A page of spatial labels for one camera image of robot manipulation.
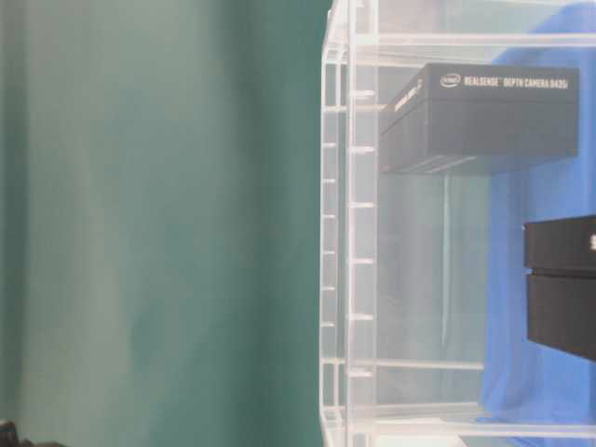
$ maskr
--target blue cloth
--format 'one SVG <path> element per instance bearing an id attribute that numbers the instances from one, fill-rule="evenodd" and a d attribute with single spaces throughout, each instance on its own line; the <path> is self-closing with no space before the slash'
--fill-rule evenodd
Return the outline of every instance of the blue cloth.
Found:
<path id="1" fill-rule="evenodd" d="M 593 33 L 592 3 L 562 8 L 536 33 Z M 596 362 L 527 341 L 523 233 L 525 222 L 596 213 L 596 50 L 513 48 L 495 63 L 580 70 L 578 155 L 491 180 L 491 246 L 487 349 L 481 403 L 503 422 L 596 422 Z M 587 440 L 515 440 L 520 445 L 572 447 Z"/>

